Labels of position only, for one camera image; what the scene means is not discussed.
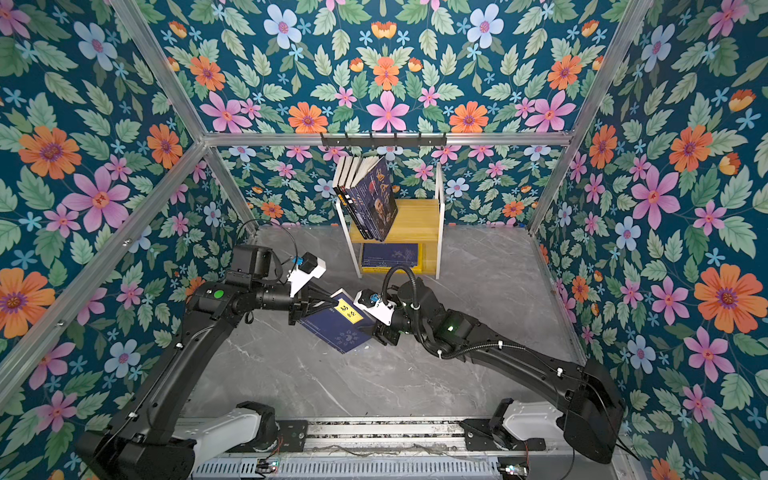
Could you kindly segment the small dark blue book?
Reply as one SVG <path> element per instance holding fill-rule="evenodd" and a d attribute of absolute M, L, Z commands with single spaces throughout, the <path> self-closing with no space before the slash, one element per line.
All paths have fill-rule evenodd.
<path fill-rule="evenodd" d="M 335 307 L 302 319 L 301 325 L 341 354 L 346 354 L 371 339 L 375 319 L 355 307 L 352 297 L 344 289 L 337 290 L 332 297 L 338 301 Z"/>

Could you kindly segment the black wolf cover book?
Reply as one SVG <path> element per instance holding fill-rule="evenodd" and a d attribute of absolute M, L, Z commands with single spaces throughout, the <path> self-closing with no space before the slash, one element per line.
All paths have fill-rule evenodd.
<path fill-rule="evenodd" d="M 354 158 L 351 156 L 348 156 L 348 157 L 349 157 L 349 163 L 345 168 L 341 183 L 335 191 L 337 193 L 337 196 L 340 200 L 341 205 L 346 209 L 347 213 L 350 215 L 351 219 L 354 221 L 354 224 L 357 227 L 358 232 L 363 238 L 365 238 L 366 230 L 365 230 L 363 220 L 357 211 L 354 197 L 352 196 L 349 188 L 347 187 L 347 183 L 351 175 L 351 169 L 354 164 Z"/>

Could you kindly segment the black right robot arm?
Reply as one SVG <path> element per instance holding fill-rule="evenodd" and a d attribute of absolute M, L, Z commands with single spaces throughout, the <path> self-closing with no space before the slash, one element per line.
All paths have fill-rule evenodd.
<path fill-rule="evenodd" d="M 538 402 L 500 403 L 489 423 L 498 445 L 563 438 L 582 456 L 611 462 L 626 403 L 599 361 L 580 365 L 508 339 L 469 314 L 445 308 L 420 279 L 393 294 L 363 290 L 355 303 L 375 319 L 372 335 L 380 343 L 395 345 L 410 334 L 440 360 L 489 368 L 540 396 Z"/>

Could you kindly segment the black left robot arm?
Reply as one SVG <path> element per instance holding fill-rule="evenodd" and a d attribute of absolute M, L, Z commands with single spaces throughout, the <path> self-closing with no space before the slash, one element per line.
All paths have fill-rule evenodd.
<path fill-rule="evenodd" d="M 234 447 L 269 451 L 279 443 L 272 407 L 254 401 L 184 432 L 177 421 L 214 354 L 245 318 L 285 312 L 291 324 L 337 302 L 315 285 L 326 263 L 312 253 L 296 260 L 285 282 L 269 276 L 280 264 L 270 248 L 238 245 L 223 279 L 198 287 L 181 327 L 135 397 L 101 432 L 88 431 L 76 453 L 99 479 L 186 479 L 201 464 Z"/>

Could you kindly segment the dark book orange calligraphy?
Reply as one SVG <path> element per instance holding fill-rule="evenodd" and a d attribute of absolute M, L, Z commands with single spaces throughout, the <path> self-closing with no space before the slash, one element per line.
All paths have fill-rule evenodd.
<path fill-rule="evenodd" d="M 365 165 L 366 162 L 363 156 L 354 157 L 354 164 L 351 169 L 351 175 L 350 179 L 348 180 L 347 187 L 354 197 L 357 211 L 361 216 L 365 226 L 366 234 L 364 239 L 375 240 L 376 229 L 366 205 L 365 194 L 361 190 L 362 180 L 357 179 L 358 175 L 361 173 L 362 167 Z"/>

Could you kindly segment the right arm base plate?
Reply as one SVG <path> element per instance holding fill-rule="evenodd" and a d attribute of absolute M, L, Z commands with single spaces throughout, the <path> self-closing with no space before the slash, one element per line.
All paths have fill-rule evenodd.
<path fill-rule="evenodd" d="M 539 452 L 546 450 L 544 439 L 519 440 L 491 419 L 464 419 L 459 422 L 468 451 Z"/>

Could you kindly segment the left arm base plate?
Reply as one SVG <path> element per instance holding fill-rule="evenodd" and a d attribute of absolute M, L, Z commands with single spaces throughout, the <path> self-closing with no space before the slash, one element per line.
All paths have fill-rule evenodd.
<path fill-rule="evenodd" d="M 303 452 L 308 438 L 308 427 L 309 422 L 307 420 L 277 420 L 272 439 L 251 440 L 228 449 L 227 453 Z"/>

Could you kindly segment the dark patterned book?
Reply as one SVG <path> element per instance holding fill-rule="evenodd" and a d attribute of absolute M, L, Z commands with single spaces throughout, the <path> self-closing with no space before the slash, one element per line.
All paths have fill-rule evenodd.
<path fill-rule="evenodd" d="M 362 167 L 357 179 L 362 180 L 361 190 L 365 194 L 366 205 L 373 220 L 375 240 L 385 241 L 398 213 L 392 188 L 392 176 L 387 162 L 382 157 L 364 157 L 366 165 Z"/>

